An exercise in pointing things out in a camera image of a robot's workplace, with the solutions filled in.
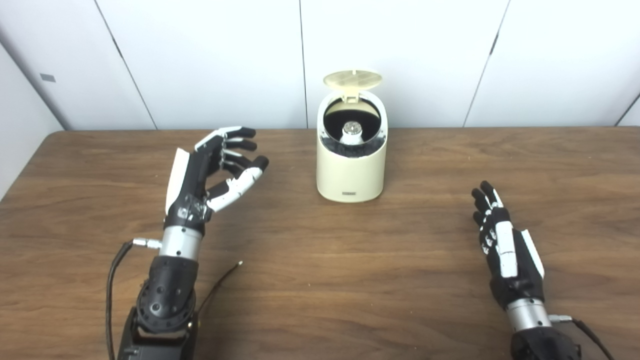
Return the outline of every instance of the prosthetic hand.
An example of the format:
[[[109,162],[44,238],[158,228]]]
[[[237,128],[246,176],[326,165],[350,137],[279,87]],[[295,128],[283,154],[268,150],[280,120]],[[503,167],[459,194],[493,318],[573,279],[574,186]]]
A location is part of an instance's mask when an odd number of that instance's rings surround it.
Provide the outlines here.
[[[225,127],[213,131],[187,152],[178,149],[166,197],[162,241],[134,239],[133,245],[159,249],[131,309],[118,360],[193,358],[198,331],[194,284],[198,252],[211,215],[236,201],[262,175],[269,160],[250,161],[231,149],[253,151],[255,130]],[[208,190],[208,176],[228,170],[233,177]]]
[[[491,292],[513,328],[511,357],[579,360],[580,347],[551,326],[542,289],[545,269],[531,235],[513,228],[509,212],[489,183],[483,181],[480,189],[472,191],[478,209],[474,220],[480,227],[480,246],[491,270]]]

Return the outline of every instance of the black cable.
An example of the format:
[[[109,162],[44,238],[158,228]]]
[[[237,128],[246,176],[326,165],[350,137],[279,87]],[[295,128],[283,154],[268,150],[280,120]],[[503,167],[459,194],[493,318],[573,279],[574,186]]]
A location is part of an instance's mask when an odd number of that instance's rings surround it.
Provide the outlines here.
[[[111,303],[112,303],[112,289],[113,289],[113,276],[116,273],[116,268],[127,254],[127,252],[133,247],[133,241],[127,241],[122,244],[120,251],[113,258],[111,263],[111,269],[109,269],[109,276],[107,277],[107,307],[106,307],[106,335],[107,335],[107,352],[109,353],[109,360],[115,360],[116,355],[113,351],[113,335],[111,333]]]
[[[218,292],[218,289],[220,288],[220,286],[222,286],[222,282],[227,278],[227,276],[231,275],[231,273],[236,268],[238,268],[240,265],[242,265],[242,261],[238,262],[234,267],[232,267],[227,272],[225,272],[225,275],[222,275],[222,277],[218,281],[216,281],[216,283],[213,285],[213,287],[211,288],[211,290],[207,294],[207,297],[204,298],[204,300],[202,301],[202,304],[200,304],[200,307],[198,308],[198,314],[202,311],[202,309],[204,308],[204,306],[207,303],[207,301],[210,298],[212,298],[215,293]]]
[[[600,348],[600,350],[602,350],[602,352],[607,357],[607,359],[615,360],[613,358],[613,355],[611,355],[611,353],[607,350],[607,348],[604,346],[602,341],[598,339],[598,336],[596,336],[596,334],[593,331],[591,331],[591,329],[589,329],[589,327],[584,322],[582,322],[582,320],[572,319],[572,321],[575,324],[575,326],[578,327],[578,329],[582,330],[582,332],[584,332],[586,336],[589,336],[589,339],[591,339],[596,345],[598,345],[598,347]]]

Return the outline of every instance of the white wall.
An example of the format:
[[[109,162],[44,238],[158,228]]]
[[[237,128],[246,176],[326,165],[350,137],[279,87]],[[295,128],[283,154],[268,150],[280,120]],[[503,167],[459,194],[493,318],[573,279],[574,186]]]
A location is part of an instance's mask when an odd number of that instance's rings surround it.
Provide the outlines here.
[[[298,0],[99,0],[159,129],[307,126]]]
[[[314,127],[349,68],[381,73],[392,127],[613,125],[640,92],[637,1],[97,1],[135,82],[93,1],[0,1],[72,129]]]
[[[93,1],[2,0],[0,42],[69,128],[155,128]]]
[[[338,70],[374,70],[390,127],[464,123],[506,0],[302,0],[309,126]]]
[[[0,199],[60,123],[0,45]]]
[[[625,117],[622,118],[619,126],[640,126],[640,100],[636,101],[636,103],[629,109],[629,111],[625,114]]]
[[[512,1],[466,126],[613,125],[640,93],[640,1]]]

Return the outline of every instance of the metal connector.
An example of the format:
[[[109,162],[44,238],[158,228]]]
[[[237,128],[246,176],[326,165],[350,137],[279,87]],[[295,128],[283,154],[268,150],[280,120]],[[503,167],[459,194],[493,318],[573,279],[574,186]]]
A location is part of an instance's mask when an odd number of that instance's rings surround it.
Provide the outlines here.
[[[573,318],[570,317],[569,315],[556,315],[556,314],[551,314],[549,315],[549,321],[552,323],[559,323],[559,322],[572,322]]]
[[[160,249],[162,248],[162,242],[156,239],[147,239],[147,238],[134,238],[133,245],[148,247],[150,249]]]

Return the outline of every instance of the cream-colored lid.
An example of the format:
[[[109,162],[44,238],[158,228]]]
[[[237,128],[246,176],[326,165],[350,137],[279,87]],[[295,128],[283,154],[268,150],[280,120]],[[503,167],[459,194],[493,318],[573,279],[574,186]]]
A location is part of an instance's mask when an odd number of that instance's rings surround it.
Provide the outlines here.
[[[380,84],[382,76],[373,71],[345,70],[324,77],[324,83],[332,89],[342,90],[344,102],[358,102],[359,91],[374,88]]]

